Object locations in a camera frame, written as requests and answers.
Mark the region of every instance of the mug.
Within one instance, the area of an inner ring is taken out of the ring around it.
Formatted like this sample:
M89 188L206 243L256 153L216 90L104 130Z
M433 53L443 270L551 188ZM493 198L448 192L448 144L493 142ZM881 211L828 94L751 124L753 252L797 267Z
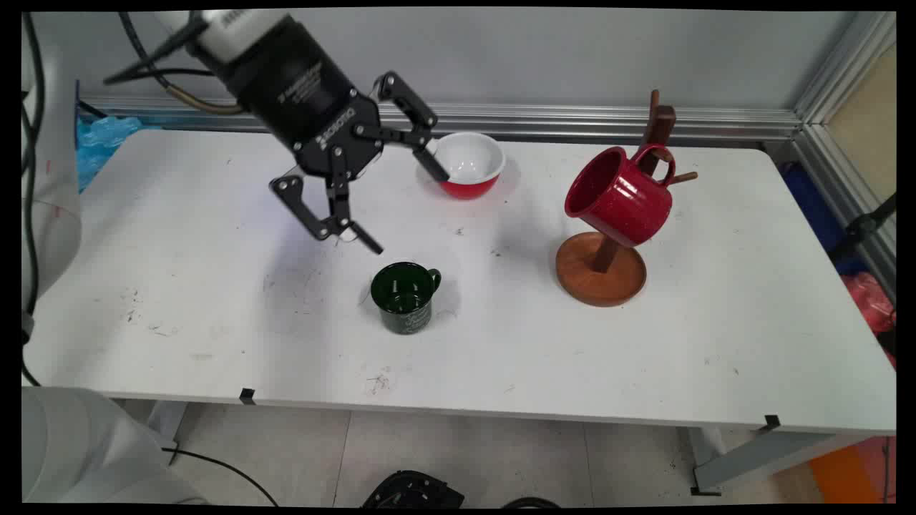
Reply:
M668 185L674 179L674 159L661 181L639 171L639 161L655 148L640 148L633 159L621 147L594 157L572 182L566 194L566 214L587 224L624 247L635 247L659 232L671 212Z
M379 270L369 290L385 327L397 334L413 334L429 323L432 294L440 282L439 270L405 261Z

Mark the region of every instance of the white table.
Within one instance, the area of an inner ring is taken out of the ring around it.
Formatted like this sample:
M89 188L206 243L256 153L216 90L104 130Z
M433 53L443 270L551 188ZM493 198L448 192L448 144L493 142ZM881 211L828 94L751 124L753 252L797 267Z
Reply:
M267 188L292 166L266 134L144 131L82 195L70 269L38 302L44 384L117 397L393 409L692 431L700 488L896 432L896 376L773 163L675 148L674 207L618 308L579 303L554 257L591 230L563 213L604 146L502 143L484 197L446 197L405 149L351 185L385 249L313 240ZM628 155L634 148L626 147ZM326 213L323 183L305 202ZM442 271L433 319L389 333L369 281ZM779 427L726 451L715 428Z

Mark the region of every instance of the dark green mug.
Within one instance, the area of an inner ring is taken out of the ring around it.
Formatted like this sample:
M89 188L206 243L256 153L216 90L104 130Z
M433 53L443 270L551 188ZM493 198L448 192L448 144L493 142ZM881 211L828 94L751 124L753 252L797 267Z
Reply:
M432 294L442 274L406 261L393 263L372 279L372 300L382 312L382 323L397 334L413 334L430 322Z

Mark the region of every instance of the floor tile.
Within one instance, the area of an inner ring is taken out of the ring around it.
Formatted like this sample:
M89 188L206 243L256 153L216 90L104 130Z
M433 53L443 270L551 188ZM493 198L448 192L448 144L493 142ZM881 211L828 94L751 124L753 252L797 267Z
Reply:
M677 428L588 423L585 434L595 506L711 502L690 494L692 449Z
M333 503L349 411L189 404L178 432L180 448L239 468L280 506ZM190 456L172 468L214 504L268 505L254 486L230 470Z
M361 506L405 469L447 482L465 495L462 508L499 508L525 496L592 505L578 422L355 411L334 506Z
M687 431L675 427L586 424L595 506L671 506L823 502L811 469L797 466L772 477L695 497L693 452ZM729 448L752 437L724 433Z

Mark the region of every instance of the bowl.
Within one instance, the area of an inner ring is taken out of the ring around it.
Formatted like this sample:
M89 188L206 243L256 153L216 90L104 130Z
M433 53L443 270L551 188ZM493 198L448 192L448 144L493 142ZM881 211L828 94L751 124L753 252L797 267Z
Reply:
M483 134L456 132L436 143L433 155L450 176L439 184L458 199L475 199L489 191L506 166L503 149Z

